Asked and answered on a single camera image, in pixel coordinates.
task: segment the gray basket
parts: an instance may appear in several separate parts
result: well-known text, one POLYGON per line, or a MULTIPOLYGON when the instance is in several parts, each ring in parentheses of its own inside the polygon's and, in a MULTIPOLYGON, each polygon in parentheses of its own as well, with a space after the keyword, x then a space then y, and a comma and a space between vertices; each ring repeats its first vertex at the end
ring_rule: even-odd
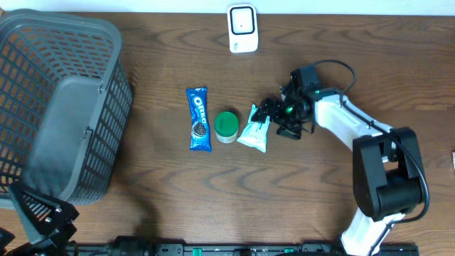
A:
POLYGON ((121 47, 106 21, 1 17, 0 208, 12 208, 17 180, 74 204, 106 193, 132 103, 121 47))

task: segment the white wall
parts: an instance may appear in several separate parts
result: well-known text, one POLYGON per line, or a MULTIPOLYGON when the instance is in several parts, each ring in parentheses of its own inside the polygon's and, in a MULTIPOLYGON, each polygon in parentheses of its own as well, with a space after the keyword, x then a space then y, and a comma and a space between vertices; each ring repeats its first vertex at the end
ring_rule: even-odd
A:
POLYGON ((261 14, 455 15, 455 0, 0 0, 0 7, 5 11, 225 13, 238 3, 250 3, 261 14))

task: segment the blue snack package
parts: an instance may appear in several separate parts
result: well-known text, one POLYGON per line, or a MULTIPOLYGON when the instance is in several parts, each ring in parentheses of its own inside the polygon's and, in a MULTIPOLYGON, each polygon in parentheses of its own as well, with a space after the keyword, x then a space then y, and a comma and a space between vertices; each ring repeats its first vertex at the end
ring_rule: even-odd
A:
POLYGON ((191 113, 191 143, 192 151, 212 151, 210 143, 210 126, 207 118, 207 87, 186 89, 191 113))

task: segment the wood grain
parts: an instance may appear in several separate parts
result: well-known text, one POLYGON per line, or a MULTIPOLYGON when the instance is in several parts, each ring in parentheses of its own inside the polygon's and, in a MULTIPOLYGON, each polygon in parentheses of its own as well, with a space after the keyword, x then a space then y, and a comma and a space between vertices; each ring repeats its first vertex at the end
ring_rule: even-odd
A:
MULTIPOLYGON (((354 104, 419 138, 432 204, 425 219, 397 226, 387 240, 415 242, 422 255, 455 251, 455 18, 259 15, 259 50, 233 55, 225 15, 80 15, 122 32, 134 105, 109 193, 77 207, 78 242, 335 239, 356 209, 352 153, 337 138, 317 128, 296 142, 275 135, 273 124, 266 154, 214 134, 213 153, 191 152, 185 94, 207 86, 212 127, 217 113, 234 107, 242 129, 251 104, 278 95, 293 69, 335 58, 358 72, 354 104)), ((327 86, 350 80, 336 65, 318 70, 327 86)), ((0 226, 17 237, 9 249, 26 242, 16 214, 0 214, 0 226)))

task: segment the green jar lid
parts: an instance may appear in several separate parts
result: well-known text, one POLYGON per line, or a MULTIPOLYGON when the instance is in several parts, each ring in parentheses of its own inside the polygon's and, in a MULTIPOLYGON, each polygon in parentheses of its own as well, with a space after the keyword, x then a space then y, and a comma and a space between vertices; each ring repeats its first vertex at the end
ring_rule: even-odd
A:
POLYGON ((239 130, 239 119, 231 112, 221 112, 215 118, 215 132, 222 137, 231 137, 239 130))

